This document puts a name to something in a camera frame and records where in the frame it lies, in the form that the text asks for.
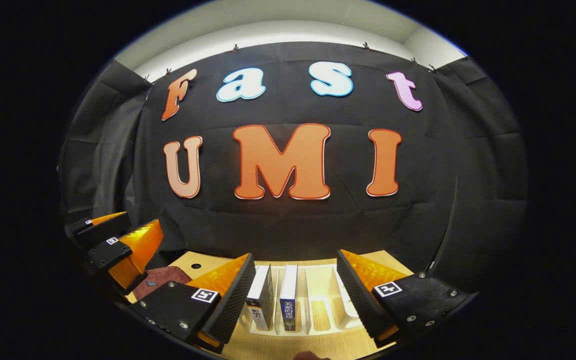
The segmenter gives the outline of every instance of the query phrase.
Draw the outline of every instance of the red cloth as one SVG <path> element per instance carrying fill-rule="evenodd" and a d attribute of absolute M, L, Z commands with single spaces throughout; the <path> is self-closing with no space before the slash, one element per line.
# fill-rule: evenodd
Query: red cloth
<path fill-rule="evenodd" d="M 147 269 L 146 274 L 148 274 L 146 279 L 132 290 L 132 294 L 138 301 L 169 281 L 186 284 L 188 281 L 192 280 L 187 273 L 176 266 Z"/>

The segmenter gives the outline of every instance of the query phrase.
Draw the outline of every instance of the white ceiling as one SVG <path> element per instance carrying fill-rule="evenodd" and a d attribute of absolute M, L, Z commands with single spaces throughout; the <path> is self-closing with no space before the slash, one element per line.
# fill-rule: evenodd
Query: white ceiling
<path fill-rule="evenodd" d="M 364 30 L 403 44 L 420 23 L 368 0 L 214 0 L 151 30 L 119 53 L 135 70 L 165 51 L 219 30 L 276 20 L 310 20 Z"/>

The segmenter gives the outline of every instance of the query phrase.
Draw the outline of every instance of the white book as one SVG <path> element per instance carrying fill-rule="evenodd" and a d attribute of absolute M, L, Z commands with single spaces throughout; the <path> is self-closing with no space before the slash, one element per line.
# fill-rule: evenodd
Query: white book
<path fill-rule="evenodd" d="M 297 265 L 286 265 L 279 294 L 281 305 L 281 317 L 283 318 L 283 330 L 297 330 Z"/>
<path fill-rule="evenodd" d="M 273 318 L 275 294 L 269 265 L 259 265 L 247 294 L 246 305 L 254 319 L 256 328 L 262 331 L 270 330 Z"/>

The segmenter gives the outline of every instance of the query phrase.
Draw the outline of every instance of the wooden table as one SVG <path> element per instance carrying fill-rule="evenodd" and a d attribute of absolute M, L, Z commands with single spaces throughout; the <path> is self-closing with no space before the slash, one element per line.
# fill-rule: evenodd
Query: wooden table
<path fill-rule="evenodd" d="M 362 254 L 365 258 L 373 260 L 406 275 L 413 272 L 394 259 L 386 251 L 376 251 Z M 230 262 L 233 259 L 227 257 L 217 257 L 204 255 L 201 253 L 186 252 L 182 257 L 172 262 L 169 266 L 179 267 L 185 271 L 190 278 L 196 279 L 208 271 Z M 272 266 L 286 266 L 287 264 L 299 264 L 300 267 L 311 265 L 336 264 L 336 259 L 304 260 L 304 261 L 265 261 L 256 260 L 254 264 L 260 263 Z M 200 268 L 192 268 L 192 264 L 201 264 Z M 131 293 L 126 296 L 131 303 L 137 299 Z M 249 333 L 237 322 L 230 342 L 223 347 L 221 354 L 211 353 L 230 360 L 292 360 L 295 354 L 302 351 L 312 351 L 320 358 L 330 358 L 331 360 L 354 360 L 364 356 L 374 354 L 377 351 L 393 346 L 395 342 L 382 348 L 377 348 L 375 342 L 368 336 L 363 326 L 350 328 L 343 332 L 327 333 L 325 335 L 307 336 L 271 336 Z"/>

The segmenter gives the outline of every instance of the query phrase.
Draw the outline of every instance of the letter m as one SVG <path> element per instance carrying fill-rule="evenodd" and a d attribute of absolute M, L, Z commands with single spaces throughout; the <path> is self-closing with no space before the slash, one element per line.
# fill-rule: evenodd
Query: letter m
<path fill-rule="evenodd" d="M 294 185 L 288 190 L 291 198 L 326 199 L 330 188 L 324 182 L 324 145 L 329 136 L 328 126 L 304 123 L 297 126 L 281 152 L 264 126 L 237 128 L 232 137 L 241 148 L 241 183 L 235 195 L 240 199 L 263 198 L 259 170 L 272 196 L 279 198 L 294 170 Z"/>

